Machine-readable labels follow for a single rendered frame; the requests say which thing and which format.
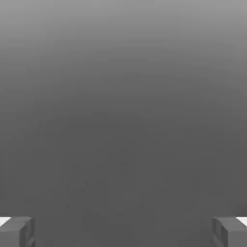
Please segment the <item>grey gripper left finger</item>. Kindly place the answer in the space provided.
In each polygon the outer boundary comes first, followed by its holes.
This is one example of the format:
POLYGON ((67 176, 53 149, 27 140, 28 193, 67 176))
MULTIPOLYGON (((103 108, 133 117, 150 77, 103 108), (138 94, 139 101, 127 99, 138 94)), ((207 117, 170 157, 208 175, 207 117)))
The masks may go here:
POLYGON ((35 218, 0 217, 0 247, 36 247, 35 218))

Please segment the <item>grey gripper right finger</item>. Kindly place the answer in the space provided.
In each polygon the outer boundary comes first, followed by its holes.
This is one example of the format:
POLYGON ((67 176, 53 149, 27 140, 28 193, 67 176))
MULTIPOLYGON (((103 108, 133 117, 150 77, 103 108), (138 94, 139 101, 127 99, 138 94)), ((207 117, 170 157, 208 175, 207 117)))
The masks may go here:
POLYGON ((247 247, 247 217, 214 217, 213 247, 247 247))

